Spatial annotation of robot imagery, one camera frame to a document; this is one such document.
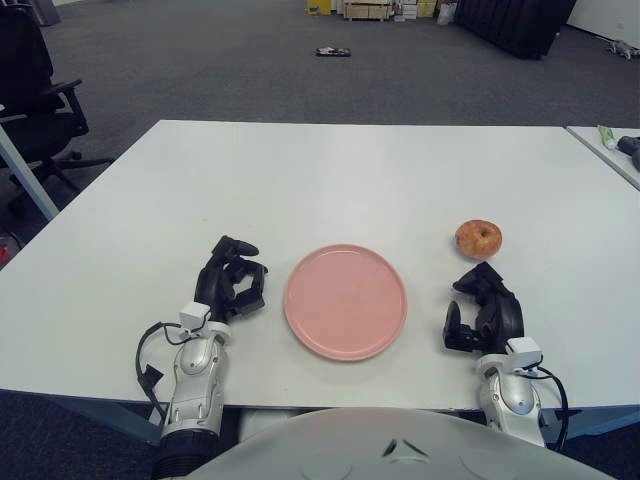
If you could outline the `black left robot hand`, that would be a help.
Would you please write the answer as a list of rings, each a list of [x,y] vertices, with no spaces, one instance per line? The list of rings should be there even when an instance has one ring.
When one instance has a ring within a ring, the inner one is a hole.
[[[211,321],[228,324],[237,316],[263,308],[263,290],[268,268],[250,257],[259,249],[247,242],[222,236],[201,269],[194,301],[209,307]]]

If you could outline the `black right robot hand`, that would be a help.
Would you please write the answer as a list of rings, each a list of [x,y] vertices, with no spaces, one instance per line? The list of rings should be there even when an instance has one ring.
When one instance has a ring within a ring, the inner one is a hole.
[[[475,327],[461,322],[459,305],[451,301],[443,328],[446,348],[462,352],[506,354],[509,339],[524,336],[521,305],[503,278],[487,262],[476,265],[452,284],[479,306]]]

